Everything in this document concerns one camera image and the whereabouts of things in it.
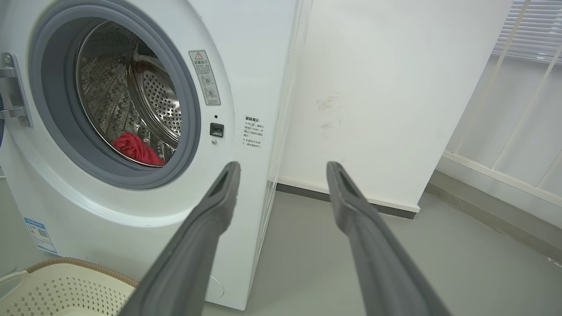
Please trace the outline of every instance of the printed instructions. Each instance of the printed instructions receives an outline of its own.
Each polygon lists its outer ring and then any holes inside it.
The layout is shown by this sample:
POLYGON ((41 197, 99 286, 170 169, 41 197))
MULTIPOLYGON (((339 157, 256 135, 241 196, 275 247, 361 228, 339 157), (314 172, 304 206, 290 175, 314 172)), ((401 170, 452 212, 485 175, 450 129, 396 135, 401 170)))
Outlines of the printed instructions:
POLYGON ((259 119, 250 115, 244 115, 244 132, 242 133, 242 145, 247 147, 261 148, 264 139, 264 126, 259 119))
POLYGON ((207 59, 205 51, 191 51, 189 52, 206 105, 220 105, 219 90, 216 88, 215 76, 212 73, 211 63, 207 59))

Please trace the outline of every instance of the plastic laundry basket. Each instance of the plastic laundry basket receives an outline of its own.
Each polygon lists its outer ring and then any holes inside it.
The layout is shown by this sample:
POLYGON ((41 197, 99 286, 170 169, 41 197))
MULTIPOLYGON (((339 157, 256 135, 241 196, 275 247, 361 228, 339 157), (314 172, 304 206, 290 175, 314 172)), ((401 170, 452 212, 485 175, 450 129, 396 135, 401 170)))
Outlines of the plastic laundry basket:
POLYGON ((0 315, 117 315, 138 281, 99 264, 73 258, 43 261, 0 278, 20 282, 0 298, 0 315))

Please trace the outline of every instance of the baseboard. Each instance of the baseboard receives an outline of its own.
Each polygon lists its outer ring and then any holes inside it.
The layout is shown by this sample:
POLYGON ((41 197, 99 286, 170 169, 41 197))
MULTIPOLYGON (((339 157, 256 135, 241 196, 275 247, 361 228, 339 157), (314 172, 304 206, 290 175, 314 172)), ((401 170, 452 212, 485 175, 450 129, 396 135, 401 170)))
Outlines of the baseboard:
MULTIPOLYGON (((279 191, 279 192, 285 192, 285 193, 290 193, 290 194, 294 194, 294 195, 300 195, 300 196, 313 198, 315 200, 326 201, 326 202, 330 201, 330 195, 327 194, 327 193, 322 193, 322 192, 318 192, 318 191, 298 188, 298 187, 294 187, 294 186, 288 186, 288 185, 283 184, 283 183, 277 183, 276 190, 279 191)), ((374 204, 374 203, 371 203, 371 204, 373 204, 377 208, 377 210, 380 213, 383 213, 383 214, 394 215, 394 216, 397 216, 397 217, 403 217, 403 218, 408 218, 408 219, 413 219, 414 216, 417 214, 415 212, 405 211, 405 210, 401 210, 401 209, 395 209, 393 207, 388 207, 388 206, 384 206, 384 205, 378 205, 378 204, 374 204)))
MULTIPOLYGON (((293 179, 288 179, 288 178, 279 177, 279 179, 277 180, 277 183, 280 183, 280 184, 283 184, 283 185, 286 185, 286 186, 290 186, 290 187, 305 189, 305 190, 313 191, 313 192, 319 192, 319 193, 324 193, 324 194, 330 193, 328 191, 327 186, 321 187, 321 186, 317 186, 317 185, 314 185, 314 184, 299 182, 299 181, 296 181, 296 180, 293 180, 293 179)), ((419 211, 420 211, 420 207, 418 205, 403 204, 403 203, 399 203, 399 202, 388 201, 388 200, 384 200, 384 199, 381 199, 381 198, 373 198, 373 197, 369 197, 369 196, 365 196, 365 198, 367 199, 367 201, 369 201, 369 203, 371 203, 373 205, 386 206, 386 207, 390 207, 392 209, 408 211, 408 212, 411 212, 411 213, 419 213, 419 211)))
POLYGON ((562 229, 439 171, 433 173, 425 192, 562 263, 562 229))

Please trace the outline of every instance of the warning label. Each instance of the warning label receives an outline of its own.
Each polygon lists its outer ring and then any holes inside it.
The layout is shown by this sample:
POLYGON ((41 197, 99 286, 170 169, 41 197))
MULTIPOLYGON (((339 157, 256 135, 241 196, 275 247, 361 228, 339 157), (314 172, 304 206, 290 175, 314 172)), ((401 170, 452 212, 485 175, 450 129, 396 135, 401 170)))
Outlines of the warning label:
POLYGON ((261 148, 264 141, 264 125, 260 119, 250 115, 244 115, 244 132, 242 133, 242 145, 253 148, 261 148))
POLYGON ((216 88, 215 76, 205 51, 190 51, 189 56, 197 72, 206 105, 220 105, 219 90, 216 88))
POLYGON ((31 220, 29 218, 25 218, 25 224, 27 224, 29 232, 33 237, 33 241, 37 245, 38 248, 51 252, 53 254, 57 253, 49 234, 47 233, 47 229, 45 229, 45 225, 31 220))

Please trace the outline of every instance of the gray baseboard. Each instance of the gray baseboard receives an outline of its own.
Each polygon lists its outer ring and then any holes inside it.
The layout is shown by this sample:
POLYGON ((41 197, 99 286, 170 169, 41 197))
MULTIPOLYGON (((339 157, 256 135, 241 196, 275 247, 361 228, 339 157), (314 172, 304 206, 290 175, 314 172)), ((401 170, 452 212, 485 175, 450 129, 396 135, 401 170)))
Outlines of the gray baseboard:
POLYGON ((494 231, 562 263, 562 229, 438 171, 425 191, 494 231))
MULTIPOLYGON (((300 196, 304 196, 304 197, 313 198, 315 200, 326 201, 326 202, 330 201, 330 195, 329 194, 311 191, 311 190, 302 189, 302 188, 297 188, 297 187, 293 187, 293 186, 288 186, 286 184, 277 183, 277 186, 276 186, 275 189, 279 192, 285 192, 285 193, 290 193, 290 194, 294 194, 294 195, 300 195, 300 196)), ((408 219, 414 219, 414 216, 417 214, 417 213, 410 212, 410 211, 395 209, 393 207, 377 205, 377 204, 373 204, 373 203, 371 203, 371 204, 374 205, 377 208, 377 210, 380 213, 383 213, 383 214, 394 215, 394 216, 408 218, 408 219)))

